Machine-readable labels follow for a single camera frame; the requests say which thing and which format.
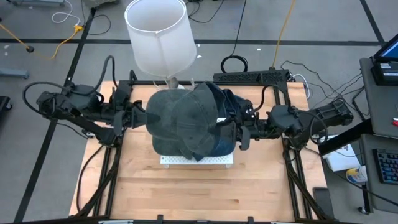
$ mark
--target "white lampshade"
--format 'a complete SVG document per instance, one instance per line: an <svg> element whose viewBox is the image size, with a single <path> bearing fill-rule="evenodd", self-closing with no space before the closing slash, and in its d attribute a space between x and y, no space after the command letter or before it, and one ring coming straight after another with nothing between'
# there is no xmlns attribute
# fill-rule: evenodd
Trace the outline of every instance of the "white lampshade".
<svg viewBox="0 0 398 224"><path fill-rule="evenodd" d="M197 49L182 0L134 0L124 18L143 72L168 79L195 60Z"/></svg>

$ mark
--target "baseball cap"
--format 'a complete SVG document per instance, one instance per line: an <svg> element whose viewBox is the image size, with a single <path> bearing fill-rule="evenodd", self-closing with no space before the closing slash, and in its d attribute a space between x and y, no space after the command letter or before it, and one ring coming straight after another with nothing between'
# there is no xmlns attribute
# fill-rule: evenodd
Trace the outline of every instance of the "baseball cap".
<svg viewBox="0 0 398 224"><path fill-rule="evenodd" d="M218 145L218 109L206 83L194 90L169 89L153 94L146 106L146 124L155 151L164 156L208 156Z"/></svg>

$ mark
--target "wooden platform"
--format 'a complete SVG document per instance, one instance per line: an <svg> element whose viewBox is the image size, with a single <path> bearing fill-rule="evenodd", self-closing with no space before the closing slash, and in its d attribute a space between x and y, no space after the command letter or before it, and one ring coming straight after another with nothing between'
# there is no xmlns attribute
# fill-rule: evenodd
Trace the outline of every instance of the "wooden platform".
<svg viewBox="0 0 398 224"><path fill-rule="evenodd" d="M307 99L302 83L288 83L292 104L307 110ZM101 93L106 99L111 94L112 82L104 82ZM261 101L261 86L222 86L251 100L254 107ZM144 108L156 92L153 85L134 86L132 101L142 100ZM266 100L260 117L275 105L272 89L266 90ZM99 148L95 139L86 146L82 165ZM98 186L104 150L88 165L81 186L81 206ZM308 191L325 187L320 158L302 151L302 162ZM247 151L234 151L234 165L170 166L159 164L159 155L152 148L151 135L146 128L128 129L124 136L116 191L111 218L165 220L228 220L243 221L253 216L256 221L293 221L292 203L287 173L282 158L282 141L251 141ZM298 192L301 216L302 198ZM104 212L107 192L103 195ZM70 214L76 213L76 194Z"/></svg>

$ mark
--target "laptop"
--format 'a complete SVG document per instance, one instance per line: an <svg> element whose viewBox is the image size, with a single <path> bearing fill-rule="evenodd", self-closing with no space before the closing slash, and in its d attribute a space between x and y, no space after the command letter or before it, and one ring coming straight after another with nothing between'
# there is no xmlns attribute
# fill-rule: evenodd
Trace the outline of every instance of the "laptop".
<svg viewBox="0 0 398 224"><path fill-rule="evenodd" d="M398 86L398 34L373 56L373 63L377 85Z"/></svg>

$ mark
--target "metal bracket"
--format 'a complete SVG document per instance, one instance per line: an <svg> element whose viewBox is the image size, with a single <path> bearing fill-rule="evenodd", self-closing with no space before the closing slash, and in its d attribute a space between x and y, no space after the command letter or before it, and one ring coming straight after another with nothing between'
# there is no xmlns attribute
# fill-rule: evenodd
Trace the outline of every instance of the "metal bracket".
<svg viewBox="0 0 398 224"><path fill-rule="evenodd" d="M163 215L157 215L156 224L163 224Z"/></svg>
<svg viewBox="0 0 398 224"><path fill-rule="evenodd" d="M248 217L248 224L254 224L254 217Z"/></svg>

